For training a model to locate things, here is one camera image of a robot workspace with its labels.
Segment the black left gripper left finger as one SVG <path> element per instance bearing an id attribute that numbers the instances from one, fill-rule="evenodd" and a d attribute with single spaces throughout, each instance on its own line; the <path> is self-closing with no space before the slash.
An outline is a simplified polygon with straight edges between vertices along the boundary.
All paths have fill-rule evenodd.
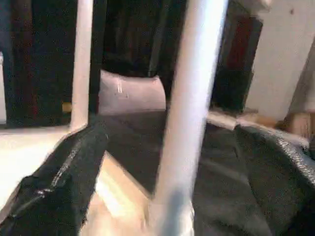
<path id="1" fill-rule="evenodd" d="M 107 143 L 101 122 L 64 138 L 32 175 L 20 181 L 0 212 L 0 234 L 79 235 Z"/>

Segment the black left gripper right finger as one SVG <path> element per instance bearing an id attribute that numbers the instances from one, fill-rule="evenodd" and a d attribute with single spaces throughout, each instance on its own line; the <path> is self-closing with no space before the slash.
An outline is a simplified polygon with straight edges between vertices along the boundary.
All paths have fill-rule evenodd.
<path id="1" fill-rule="evenodd" d="M 298 142 L 255 127 L 236 128 L 252 193 L 274 236 L 315 234 L 315 161 Z"/>

